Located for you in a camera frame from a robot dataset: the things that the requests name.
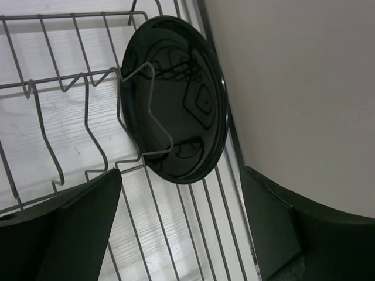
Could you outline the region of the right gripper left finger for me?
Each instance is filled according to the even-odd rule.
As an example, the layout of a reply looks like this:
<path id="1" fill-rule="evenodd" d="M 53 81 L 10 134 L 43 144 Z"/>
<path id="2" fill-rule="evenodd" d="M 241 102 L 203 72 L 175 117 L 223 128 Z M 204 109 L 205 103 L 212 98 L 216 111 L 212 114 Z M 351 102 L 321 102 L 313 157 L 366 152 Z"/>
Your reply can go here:
<path id="1" fill-rule="evenodd" d="M 122 185 L 111 169 L 1 217 L 1 280 L 98 280 Z"/>

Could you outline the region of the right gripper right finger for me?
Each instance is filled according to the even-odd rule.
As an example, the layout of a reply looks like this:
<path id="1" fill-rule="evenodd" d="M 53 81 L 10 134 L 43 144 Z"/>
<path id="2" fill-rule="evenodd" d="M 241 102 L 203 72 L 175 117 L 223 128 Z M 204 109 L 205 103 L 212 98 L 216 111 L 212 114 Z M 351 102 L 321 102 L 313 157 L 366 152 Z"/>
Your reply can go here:
<path id="1" fill-rule="evenodd" d="M 374 280 L 374 219 L 288 190 L 250 167 L 240 174 L 262 280 Z"/>

